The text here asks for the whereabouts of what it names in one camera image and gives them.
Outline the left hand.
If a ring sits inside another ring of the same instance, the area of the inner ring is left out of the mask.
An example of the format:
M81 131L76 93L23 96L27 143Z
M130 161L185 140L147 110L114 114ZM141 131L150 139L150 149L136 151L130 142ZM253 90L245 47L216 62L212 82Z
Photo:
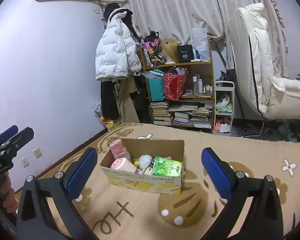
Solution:
M15 199L15 191L11 186L11 179L9 177L9 172L5 172L4 181L1 184L0 192L6 196L5 200L2 202L3 207L8 213L14 213L18 209L18 203Z

